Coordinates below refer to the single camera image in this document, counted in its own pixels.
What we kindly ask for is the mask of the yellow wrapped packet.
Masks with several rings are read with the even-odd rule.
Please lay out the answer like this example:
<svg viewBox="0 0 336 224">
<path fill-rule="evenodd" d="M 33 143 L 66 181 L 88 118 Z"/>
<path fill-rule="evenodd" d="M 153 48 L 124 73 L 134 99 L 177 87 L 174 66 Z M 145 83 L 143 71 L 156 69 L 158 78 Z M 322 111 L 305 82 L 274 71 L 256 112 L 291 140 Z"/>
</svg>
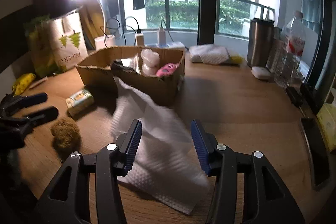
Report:
<svg viewBox="0 0 336 224">
<path fill-rule="evenodd" d="M 36 75 L 33 73 L 26 73 L 21 75 L 12 86 L 12 92 L 15 96 L 21 95 L 35 80 Z"/>
</svg>

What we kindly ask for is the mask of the white plug charger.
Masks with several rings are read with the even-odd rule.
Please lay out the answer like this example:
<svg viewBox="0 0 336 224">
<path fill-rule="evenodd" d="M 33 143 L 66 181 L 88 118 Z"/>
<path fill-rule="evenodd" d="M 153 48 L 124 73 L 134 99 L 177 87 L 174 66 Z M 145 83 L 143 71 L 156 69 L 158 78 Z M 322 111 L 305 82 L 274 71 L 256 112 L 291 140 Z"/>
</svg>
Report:
<svg viewBox="0 0 336 224">
<path fill-rule="evenodd" d="M 159 45 L 166 44 L 166 31 L 163 27 L 159 27 L 157 31 L 157 43 Z"/>
</svg>

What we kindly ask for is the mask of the steel thermos tumbler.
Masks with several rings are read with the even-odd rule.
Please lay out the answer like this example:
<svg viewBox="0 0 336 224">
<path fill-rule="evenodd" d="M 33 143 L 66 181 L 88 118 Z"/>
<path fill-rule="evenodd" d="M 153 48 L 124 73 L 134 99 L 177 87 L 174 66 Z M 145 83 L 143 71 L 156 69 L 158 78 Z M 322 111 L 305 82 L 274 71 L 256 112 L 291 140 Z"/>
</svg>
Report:
<svg viewBox="0 0 336 224">
<path fill-rule="evenodd" d="M 265 67 L 274 40 L 274 21 L 253 18 L 249 27 L 247 64 Z"/>
</svg>

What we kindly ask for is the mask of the green yellow snack bag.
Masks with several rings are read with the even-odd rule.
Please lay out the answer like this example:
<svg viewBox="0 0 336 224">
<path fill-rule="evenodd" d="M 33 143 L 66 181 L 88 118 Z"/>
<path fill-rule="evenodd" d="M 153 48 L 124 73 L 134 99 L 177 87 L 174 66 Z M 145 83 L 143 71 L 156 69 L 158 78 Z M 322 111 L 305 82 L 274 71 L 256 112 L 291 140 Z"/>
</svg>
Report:
<svg viewBox="0 0 336 224">
<path fill-rule="evenodd" d="M 23 26 L 36 75 L 43 78 L 59 73 L 51 48 L 50 16 L 35 17 Z"/>
</svg>

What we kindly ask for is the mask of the bag of cotton swabs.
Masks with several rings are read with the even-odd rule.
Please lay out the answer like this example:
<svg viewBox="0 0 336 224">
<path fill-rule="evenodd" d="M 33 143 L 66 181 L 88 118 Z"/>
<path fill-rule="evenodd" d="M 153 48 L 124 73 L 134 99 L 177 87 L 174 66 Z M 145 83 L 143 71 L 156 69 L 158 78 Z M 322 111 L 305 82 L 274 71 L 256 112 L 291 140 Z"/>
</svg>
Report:
<svg viewBox="0 0 336 224">
<path fill-rule="evenodd" d="M 121 59 L 121 62 L 122 62 L 123 67 L 133 69 L 138 74 L 141 73 L 140 68 L 139 68 L 139 55 L 138 54 L 136 54 L 134 57 Z"/>
</svg>

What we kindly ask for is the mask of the white textured cloth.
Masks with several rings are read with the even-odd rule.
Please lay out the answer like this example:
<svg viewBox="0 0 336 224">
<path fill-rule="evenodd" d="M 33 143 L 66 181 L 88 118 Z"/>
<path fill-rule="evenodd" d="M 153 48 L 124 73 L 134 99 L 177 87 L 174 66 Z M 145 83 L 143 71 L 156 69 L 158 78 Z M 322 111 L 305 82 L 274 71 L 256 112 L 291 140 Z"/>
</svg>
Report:
<svg viewBox="0 0 336 224">
<path fill-rule="evenodd" d="M 190 133 L 174 110 L 157 105 L 147 94 L 114 79 L 118 97 L 112 136 L 126 133 L 135 119 L 142 136 L 131 171 L 118 180 L 131 184 L 173 209 L 191 214 L 210 184 L 193 158 Z"/>
</svg>

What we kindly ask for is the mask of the blue white flat box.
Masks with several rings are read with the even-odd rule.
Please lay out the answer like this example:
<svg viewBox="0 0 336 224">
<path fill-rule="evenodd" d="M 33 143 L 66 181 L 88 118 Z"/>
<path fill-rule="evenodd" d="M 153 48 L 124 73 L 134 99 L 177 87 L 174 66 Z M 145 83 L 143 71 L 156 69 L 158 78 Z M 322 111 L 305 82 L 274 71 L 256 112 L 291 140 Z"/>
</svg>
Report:
<svg viewBox="0 0 336 224">
<path fill-rule="evenodd" d="M 164 44 L 151 43 L 151 44 L 145 44 L 145 46 L 151 47 L 151 48 L 173 49 L 173 50 L 183 50 L 183 51 L 186 49 L 185 45 L 181 42 L 167 42 Z"/>
</svg>

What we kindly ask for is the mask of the small tissue packet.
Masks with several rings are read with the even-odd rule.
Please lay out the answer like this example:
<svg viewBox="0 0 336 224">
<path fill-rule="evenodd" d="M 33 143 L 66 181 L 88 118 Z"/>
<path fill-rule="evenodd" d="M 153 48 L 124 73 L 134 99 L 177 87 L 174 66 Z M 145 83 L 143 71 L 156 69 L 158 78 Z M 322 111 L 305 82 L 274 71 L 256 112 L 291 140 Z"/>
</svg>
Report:
<svg viewBox="0 0 336 224">
<path fill-rule="evenodd" d="M 93 105 L 94 102 L 90 91 L 84 88 L 66 99 L 67 112 L 71 117 L 74 117 Z"/>
</svg>

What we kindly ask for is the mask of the white charger adapter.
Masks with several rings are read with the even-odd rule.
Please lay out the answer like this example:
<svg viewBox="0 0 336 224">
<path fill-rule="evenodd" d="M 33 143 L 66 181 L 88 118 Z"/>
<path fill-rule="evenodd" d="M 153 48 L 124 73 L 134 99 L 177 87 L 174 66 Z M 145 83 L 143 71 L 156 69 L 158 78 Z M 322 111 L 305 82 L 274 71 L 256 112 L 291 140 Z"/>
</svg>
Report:
<svg viewBox="0 0 336 224">
<path fill-rule="evenodd" d="M 138 47 L 145 45 L 143 33 L 136 33 L 135 34 L 135 43 L 136 43 L 136 46 L 138 46 Z"/>
</svg>

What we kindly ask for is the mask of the pink plush toy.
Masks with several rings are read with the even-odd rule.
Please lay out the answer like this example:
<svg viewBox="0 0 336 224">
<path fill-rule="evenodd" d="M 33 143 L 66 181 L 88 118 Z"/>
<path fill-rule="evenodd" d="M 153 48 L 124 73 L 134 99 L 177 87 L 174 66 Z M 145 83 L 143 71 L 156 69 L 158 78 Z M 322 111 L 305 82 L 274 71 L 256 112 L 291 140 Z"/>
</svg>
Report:
<svg viewBox="0 0 336 224">
<path fill-rule="evenodd" d="M 157 77 L 166 77 L 172 75 L 179 68 L 179 64 L 168 63 L 159 68 L 156 72 Z"/>
</svg>

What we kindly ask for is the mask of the white desk lamp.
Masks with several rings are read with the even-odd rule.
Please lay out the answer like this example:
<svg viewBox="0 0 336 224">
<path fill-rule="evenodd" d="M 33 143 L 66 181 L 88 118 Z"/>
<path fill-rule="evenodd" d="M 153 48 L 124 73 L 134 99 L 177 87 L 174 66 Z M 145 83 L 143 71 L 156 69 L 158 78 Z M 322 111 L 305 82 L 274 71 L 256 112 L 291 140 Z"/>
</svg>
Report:
<svg viewBox="0 0 336 224">
<path fill-rule="evenodd" d="M 104 42 L 96 43 L 96 40 L 104 40 L 108 37 L 106 33 L 106 16 L 101 0 L 70 0 L 79 5 L 84 38 L 94 50 L 105 46 Z"/>
</svg>

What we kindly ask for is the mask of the bubble wrap roll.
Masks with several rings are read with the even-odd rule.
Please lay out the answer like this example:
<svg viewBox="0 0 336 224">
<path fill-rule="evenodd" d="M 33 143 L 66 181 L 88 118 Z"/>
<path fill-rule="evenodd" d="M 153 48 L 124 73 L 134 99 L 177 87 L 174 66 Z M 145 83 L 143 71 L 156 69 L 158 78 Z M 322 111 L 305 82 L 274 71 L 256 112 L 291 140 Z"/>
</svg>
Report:
<svg viewBox="0 0 336 224">
<path fill-rule="evenodd" d="M 141 51 L 142 58 L 142 74 L 145 76 L 156 75 L 159 69 L 160 57 L 159 54 L 150 49 L 143 49 Z"/>
</svg>

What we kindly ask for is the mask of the grey dotted sock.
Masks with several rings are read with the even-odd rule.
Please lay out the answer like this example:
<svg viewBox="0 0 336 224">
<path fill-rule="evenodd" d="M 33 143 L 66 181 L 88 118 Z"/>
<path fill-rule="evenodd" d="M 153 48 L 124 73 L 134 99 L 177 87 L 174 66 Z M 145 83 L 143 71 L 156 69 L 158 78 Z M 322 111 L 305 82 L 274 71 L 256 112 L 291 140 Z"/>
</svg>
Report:
<svg viewBox="0 0 336 224">
<path fill-rule="evenodd" d="M 110 64 L 110 69 L 111 70 L 114 69 L 114 70 L 119 70 L 119 71 L 124 71 L 124 72 L 134 72 L 134 73 L 136 73 L 133 69 L 123 67 L 121 59 L 113 60 Z"/>
</svg>

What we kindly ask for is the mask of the clear water bottle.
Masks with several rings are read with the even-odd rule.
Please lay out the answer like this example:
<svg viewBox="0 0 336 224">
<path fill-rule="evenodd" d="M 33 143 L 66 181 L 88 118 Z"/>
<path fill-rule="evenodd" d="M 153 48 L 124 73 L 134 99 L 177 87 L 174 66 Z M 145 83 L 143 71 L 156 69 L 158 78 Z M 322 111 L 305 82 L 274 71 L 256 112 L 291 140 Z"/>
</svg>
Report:
<svg viewBox="0 0 336 224">
<path fill-rule="evenodd" d="M 303 13 L 296 10 L 293 18 L 282 28 L 280 33 L 282 45 L 277 59 L 274 80 L 282 88 L 286 88 L 292 83 L 301 61 L 306 41 L 305 26 L 302 20 Z"/>
</svg>

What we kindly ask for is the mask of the white earbuds case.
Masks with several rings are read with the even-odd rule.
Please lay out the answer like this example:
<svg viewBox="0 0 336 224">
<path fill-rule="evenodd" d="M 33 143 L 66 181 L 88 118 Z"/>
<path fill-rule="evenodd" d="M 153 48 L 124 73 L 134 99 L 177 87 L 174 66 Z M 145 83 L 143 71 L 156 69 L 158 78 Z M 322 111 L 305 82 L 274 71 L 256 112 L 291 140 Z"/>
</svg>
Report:
<svg viewBox="0 0 336 224">
<path fill-rule="evenodd" d="M 251 69 L 252 75 L 258 80 L 269 80 L 272 75 L 270 71 L 264 67 L 252 67 Z"/>
</svg>

